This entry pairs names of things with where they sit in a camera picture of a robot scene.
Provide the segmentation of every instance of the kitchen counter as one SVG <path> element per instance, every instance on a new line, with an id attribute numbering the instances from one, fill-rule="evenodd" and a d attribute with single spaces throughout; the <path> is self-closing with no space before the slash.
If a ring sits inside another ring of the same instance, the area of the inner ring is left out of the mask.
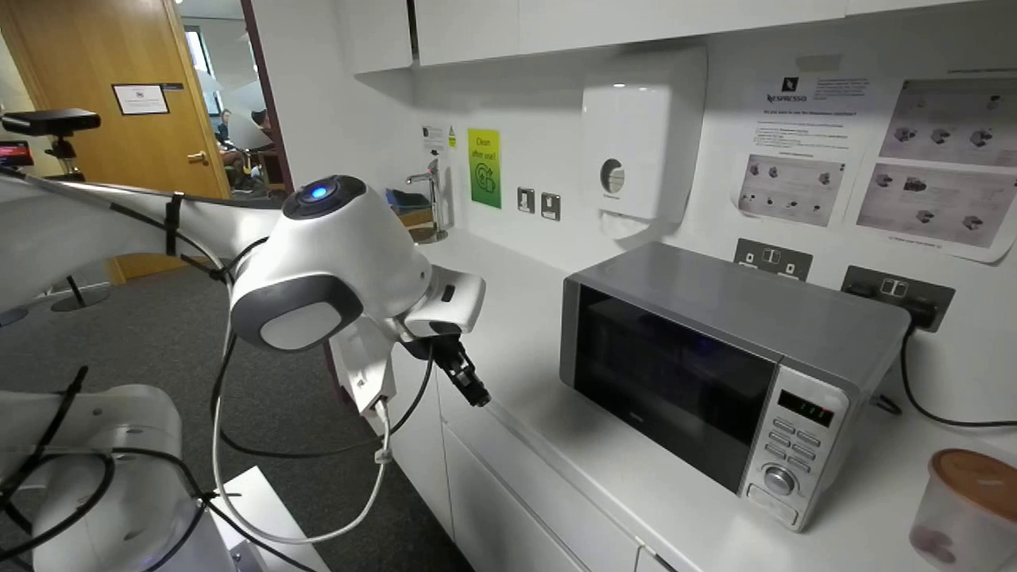
<path id="1" fill-rule="evenodd" d="M 464 336 L 492 394 L 487 412 L 676 569 L 928 569 L 908 546 L 928 457 L 949 446 L 1017 452 L 1015 434 L 948 434 L 913 411 L 871 411 L 840 483 L 792 534 L 558 383 L 561 269 L 467 233 L 424 252 L 487 281 L 481 323 Z M 449 419 L 470 411 L 458 399 L 443 407 Z"/>

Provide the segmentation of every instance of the ceiling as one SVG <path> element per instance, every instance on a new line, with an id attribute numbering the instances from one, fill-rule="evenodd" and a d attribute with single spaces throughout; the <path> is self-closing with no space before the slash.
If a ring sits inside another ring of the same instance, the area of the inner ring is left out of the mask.
<path id="1" fill-rule="evenodd" d="M 185 19 L 246 19 L 242 0 L 179 0 Z"/>

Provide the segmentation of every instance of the wall socket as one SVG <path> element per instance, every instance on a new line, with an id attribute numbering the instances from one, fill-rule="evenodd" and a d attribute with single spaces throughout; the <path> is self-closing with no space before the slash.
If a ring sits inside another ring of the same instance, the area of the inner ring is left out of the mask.
<path id="1" fill-rule="evenodd" d="M 895 275 L 877 275 L 868 268 L 850 268 L 842 294 L 899 306 L 913 312 L 915 328 L 923 332 L 939 332 L 955 302 L 949 285 L 923 284 Z"/>
<path id="2" fill-rule="evenodd" d="M 808 269 L 814 263 L 814 256 L 778 248 L 778 246 L 766 246 L 766 241 L 736 240 L 735 263 L 803 284 Z"/>
<path id="3" fill-rule="evenodd" d="M 540 216 L 558 223 L 561 220 L 561 198 L 558 194 L 540 194 Z"/>
<path id="4" fill-rule="evenodd" d="M 537 194 L 534 194 L 534 187 L 515 187 L 515 206 L 517 206 L 517 214 L 537 214 Z"/>

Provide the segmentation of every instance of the printed notice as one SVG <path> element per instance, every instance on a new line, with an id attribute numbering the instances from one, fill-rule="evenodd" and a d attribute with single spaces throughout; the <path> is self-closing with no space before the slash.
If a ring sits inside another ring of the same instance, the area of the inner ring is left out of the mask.
<path id="1" fill-rule="evenodd" d="M 859 227 L 991 248 L 1017 194 L 1017 176 L 944 172 L 881 161 Z"/>
<path id="2" fill-rule="evenodd" d="M 736 209 L 743 216 L 777 216 L 831 227 L 846 161 L 749 155 Z"/>
<path id="3" fill-rule="evenodd" d="M 798 155 L 850 155 L 859 144 L 851 118 L 868 107 L 863 76 L 781 76 L 762 85 L 754 147 Z"/>
<path id="4" fill-rule="evenodd" d="M 903 84 L 881 155 L 1017 168 L 1017 79 Z"/>
<path id="5" fill-rule="evenodd" d="M 759 118 L 736 187 L 743 216 L 831 227 L 868 112 L 863 76 L 781 76 L 754 94 Z"/>
<path id="6" fill-rule="evenodd" d="M 470 201 L 503 209 L 503 138 L 500 130 L 470 130 Z"/>
<path id="7" fill-rule="evenodd" d="M 908 79 L 859 227 L 997 262 L 1017 240 L 1017 79 Z"/>
<path id="8" fill-rule="evenodd" d="M 115 97 L 119 97 L 121 115 L 167 115 L 167 106 L 166 106 L 158 84 L 153 84 L 153 85 L 119 84 Z"/>

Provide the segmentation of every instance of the white dispenser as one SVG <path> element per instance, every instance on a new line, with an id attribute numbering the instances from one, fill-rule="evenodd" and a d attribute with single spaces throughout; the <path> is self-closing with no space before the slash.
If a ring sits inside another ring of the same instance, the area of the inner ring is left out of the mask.
<path id="1" fill-rule="evenodd" d="M 586 198 L 606 214 L 679 223 L 696 177 L 702 51 L 655 73 L 598 76 L 581 97 Z"/>

